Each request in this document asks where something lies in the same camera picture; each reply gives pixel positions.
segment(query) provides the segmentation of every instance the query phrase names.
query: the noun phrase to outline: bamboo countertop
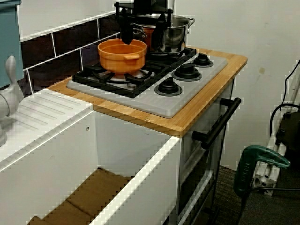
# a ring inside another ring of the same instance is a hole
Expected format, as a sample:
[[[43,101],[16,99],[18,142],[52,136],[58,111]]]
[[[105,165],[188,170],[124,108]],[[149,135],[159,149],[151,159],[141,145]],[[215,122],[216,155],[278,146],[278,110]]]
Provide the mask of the bamboo countertop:
[[[71,77],[50,86],[48,89],[90,102],[97,112],[180,138],[190,129],[205,111],[206,107],[222,93],[230,81],[232,81],[247,63],[245,56],[207,49],[197,50],[207,55],[227,58],[228,65],[170,119],[68,89],[66,85]]]

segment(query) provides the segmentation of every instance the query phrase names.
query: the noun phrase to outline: orange saucepan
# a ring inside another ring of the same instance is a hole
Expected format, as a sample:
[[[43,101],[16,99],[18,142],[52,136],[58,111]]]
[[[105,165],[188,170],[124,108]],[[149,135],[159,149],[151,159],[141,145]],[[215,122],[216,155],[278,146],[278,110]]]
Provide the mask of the orange saucepan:
[[[130,45],[111,39],[98,45],[101,66],[116,74],[135,72],[145,65],[147,45],[133,40]]]

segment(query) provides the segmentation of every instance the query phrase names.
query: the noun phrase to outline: dark brown tile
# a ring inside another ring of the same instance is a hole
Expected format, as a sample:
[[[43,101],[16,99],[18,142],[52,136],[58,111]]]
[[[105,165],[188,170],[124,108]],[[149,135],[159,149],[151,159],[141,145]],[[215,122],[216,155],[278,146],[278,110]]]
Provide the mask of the dark brown tile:
[[[82,65],[83,66],[92,66],[100,62],[99,54],[98,54],[98,45],[104,41],[109,39],[114,39],[116,36],[108,37],[104,40],[101,40],[97,43],[91,44],[81,49],[82,56]]]
[[[29,77],[27,75],[27,71],[24,72],[24,78],[18,81],[18,84],[23,92],[24,98],[31,95],[31,88],[30,88],[30,83],[29,83]],[[0,88],[0,90],[4,90],[6,88],[8,88],[9,85],[6,85],[2,88]]]
[[[53,38],[57,55],[88,45],[98,40],[97,20],[57,31]]]
[[[21,42],[24,68],[54,57],[51,34]]]
[[[79,50],[29,70],[33,92],[60,82],[81,70]]]
[[[99,25],[100,25],[99,30],[101,33],[100,36],[101,39],[113,35],[115,33],[118,33],[120,31],[120,27],[119,24],[117,23],[115,15],[109,15],[99,19]]]

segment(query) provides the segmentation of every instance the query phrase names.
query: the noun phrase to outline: gray stovetop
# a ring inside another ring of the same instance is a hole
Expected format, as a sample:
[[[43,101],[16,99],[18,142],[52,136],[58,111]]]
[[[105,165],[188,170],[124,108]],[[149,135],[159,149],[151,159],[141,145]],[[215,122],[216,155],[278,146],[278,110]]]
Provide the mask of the gray stovetop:
[[[188,60],[186,63],[192,62],[196,57],[197,55]],[[185,82],[173,79],[174,82],[182,88],[182,93],[174,97],[161,96],[154,91],[154,88],[157,85],[159,85],[168,77],[172,76],[172,72],[170,72],[160,81],[156,82],[154,85],[149,87],[147,90],[145,90],[135,98],[120,96],[115,93],[96,89],[73,81],[69,81],[67,87],[78,92],[102,98],[121,105],[126,105],[128,107],[148,112],[157,116],[171,118],[228,64],[225,58],[209,56],[209,59],[214,64],[212,67],[197,67],[199,72],[202,74],[202,79],[200,79],[199,81]]]

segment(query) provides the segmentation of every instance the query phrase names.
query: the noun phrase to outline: teal cabinet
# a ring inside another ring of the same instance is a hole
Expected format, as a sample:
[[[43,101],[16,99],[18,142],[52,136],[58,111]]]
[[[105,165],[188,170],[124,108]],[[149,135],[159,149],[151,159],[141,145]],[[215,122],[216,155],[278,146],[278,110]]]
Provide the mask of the teal cabinet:
[[[16,60],[17,80],[24,78],[17,5],[21,0],[0,0],[0,87],[10,84],[4,64],[11,55]]]

